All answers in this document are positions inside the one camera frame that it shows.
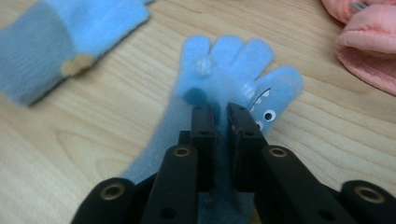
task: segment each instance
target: table surface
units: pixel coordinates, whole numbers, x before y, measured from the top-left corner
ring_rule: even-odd
[[[0,0],[0,28],[35,0]],[[273,67],[290,64],[304,92],[266,135],[322,183],[363,179],[396,195],[396,98],[351,75],[334,55],[344,24],[318,0],[157,0],[150,20],[79,77],[30,107],[0,96],[0,223],[67,223],[89,191],[145,147],[191,35],[259,37]]]

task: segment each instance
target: light blue glove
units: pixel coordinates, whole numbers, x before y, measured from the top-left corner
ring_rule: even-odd
[[[244,43],[239,37],[225,35],[213,47],[205,36],[187,39],[180,58],[179,78],[163,119],[147,148],[123,177],[139,183],[156,173],[165,150],[177,144],[179,132],[191,129],[192,107],[210,103],[219,132],[215,190],[210,196],[200,195],[199,223],[248,222],[252,194],[236,192],[230,179],[226,106],[231,102],[254,108],[253,115],[262,124],[262,132],[270,129],[303,88],[301,76],[289,66],[281,66],[256,79],[273,57],[271,48],[260,39]],[[270,119],[263,114],[267,111],[273,111]]]
[[[148,0],[41,0],[0,31],[0,91],[29,105],[147,20]]]

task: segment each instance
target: screw hole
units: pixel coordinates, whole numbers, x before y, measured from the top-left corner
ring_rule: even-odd
[[[370,189],[364,186],[357,186],[354,188],[355,193],[357,193],[363,200],[370,203],[383,203],[385,201],[384,196],[374,189]]]
[[[176,216],[177,212],[173,208],[164,208],[161,211],[161,217],[164,219],[172,219]]]
[[[111,201],[119,198],[125,192],[125,187],[121,183],[107,185],[100,192],[103,200]]]
[[[174,150],[174,155],[177,157],[186,157],[191,154],[191,151],[186,147],[178,147]]]
[[[335,221],[335,216],[329,210],[319,209],[318,213],[323,219],[327,221]]]
[[[288,155],[288,152],[286,152],[285,150],[281,149],[281,148],[271,148],[270,149],[270,154],[275,156],[275,157],[286,157]]]

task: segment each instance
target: glove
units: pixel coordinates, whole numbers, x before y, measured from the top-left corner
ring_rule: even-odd
[[[0,90],[29,105],[145,21],[148,0],[41,0],[0,31]]]
[[[233,190],[227,150],[228,103],[253,108],[254,117],[266,133],[286,106],[301,92],[299,73],[281,66],[260,77],[273,60],[271,48],[260,39],[244,43],[225,35],[211,46],[201,35],[186,40],[180,58],[180,72],[163,119],[148,147],[125,171],[123,177],[139,183],[156,173],[166,149],[177,143],[178,133],[189,130],[194,105],[210,103],[218,128],[215,155],[215,188],[200,195],[200,223],[246,223],[251,217],[252,194]],[[270,119],[263,112],[273,111]]]

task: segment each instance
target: cartoon eye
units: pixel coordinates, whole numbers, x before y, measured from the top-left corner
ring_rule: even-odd
[[[276,117],[276,113],[274,110],[267,110],[265,111],[265,113],[263,114],[263,117],[265,120],[267,121],[272,121],[275,119]]]
[[[257,124],[257,127],[260,129],[260,131],[262,131],[262,127],[263,127],[262,122],[256,120],[256,124]]]

